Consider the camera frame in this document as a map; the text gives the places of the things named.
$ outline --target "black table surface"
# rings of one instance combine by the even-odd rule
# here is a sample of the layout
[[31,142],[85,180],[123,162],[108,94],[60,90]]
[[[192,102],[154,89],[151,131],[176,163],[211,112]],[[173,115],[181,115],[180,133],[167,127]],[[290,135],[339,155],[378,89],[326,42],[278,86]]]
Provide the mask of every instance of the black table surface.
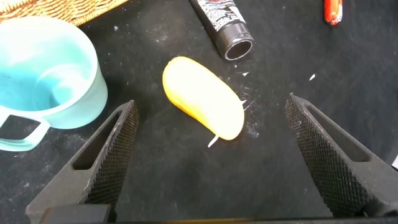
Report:
[[[116,209],[121,221],[330,217],[287,125],[290,92],[391,164],[398,153],[398,1],[345,1],[343,22],[333,28],[321,0],[236,3],[256,41],[237,62],[221,59],[188,1],[129,1],[81,26],[97,50],[107,105],[82,128],[50,129],[32,151],[0,152],[0,222],[27,223],[29,202],[130,99],[141,123]],[[168,101],[162,72],[178,55],[247,100],[238,138],[207,148],[214,135]],[[20,138],[35,125],[10,119],[1,136]]]

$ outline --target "cup rim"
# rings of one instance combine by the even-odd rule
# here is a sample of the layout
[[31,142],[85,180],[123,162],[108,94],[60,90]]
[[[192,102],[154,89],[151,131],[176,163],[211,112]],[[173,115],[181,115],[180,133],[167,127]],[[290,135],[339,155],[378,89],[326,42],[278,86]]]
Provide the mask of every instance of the cup rim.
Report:
[[74,99],[71,99],[66,103],[63,103],[53,108],[49,108],[46,110],[39,110],[39,111],[15,110],[0,105],[0,107],[5,108],[12,115],[18,116],[19,114],[23,114],[24,116],[36,117],[36,115],[45,116],[49,114],[58,113],[59,111],[65,110],[69,108],[71,105],[74,105],[77,101],[79,101],[91,88],[94,79],[96,78],[96,75],[98,73],[99,66],[98,66],[97,54],[93,43],[91,43],[91,40],[87,37],[87,35],[83,31],[81,31],[79,28],[77,28],[76,26],[67,21],[63,21],[61,19],[56,19],[52,17],[46,17],[46,16],[26,16],[26,17],[13,18],[6,21],[2,21],[0,23],[0,30],[1,29],[9,30],[9,29],[15,29],[17,26],[24,27],[31,25],[39,26],[41,29],[48,29],[49,32],[51,32],[51,29],[53,29],[54,27],[56,27],[57,29],[65,30],[65,33],[71,34],[71,36],[78,43],[82,51],[84,51],[86,54],[89,55],[91,63],[90,79],[84,91],[82,91],[78,96],[74,97]]

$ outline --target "wicker basket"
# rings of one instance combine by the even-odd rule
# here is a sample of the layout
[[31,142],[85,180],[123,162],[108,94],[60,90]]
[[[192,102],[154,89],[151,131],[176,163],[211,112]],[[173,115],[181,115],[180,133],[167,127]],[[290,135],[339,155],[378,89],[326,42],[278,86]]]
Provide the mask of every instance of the wicker basket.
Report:
[[0,0],[0,22],[14,17],[50,16],[78,26],[127,0]]

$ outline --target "black spray can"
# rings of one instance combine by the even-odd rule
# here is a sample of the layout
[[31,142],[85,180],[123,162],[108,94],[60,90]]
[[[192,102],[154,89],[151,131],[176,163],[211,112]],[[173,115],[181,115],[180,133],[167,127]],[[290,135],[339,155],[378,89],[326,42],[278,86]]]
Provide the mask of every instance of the black spray can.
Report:
[[254,40],[233,0],[190,0],[221,56],[236,60],[251,50]]

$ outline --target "cup handle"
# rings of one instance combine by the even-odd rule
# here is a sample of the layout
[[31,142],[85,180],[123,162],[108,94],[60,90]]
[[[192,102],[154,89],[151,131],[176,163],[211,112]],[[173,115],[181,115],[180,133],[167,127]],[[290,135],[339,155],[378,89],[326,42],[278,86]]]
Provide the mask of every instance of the cup handle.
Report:
[[[9,114],[0,113],[0,128],[6,122]],[[44,138],[45,134],[49,130],[50,125],[42,121],[38,127],[26,138],[20,140],[13,139],[1,139],[0,138],[0,150],[11,151],[11,152],[23,152],[29,151],[36,147],[39,142]]]

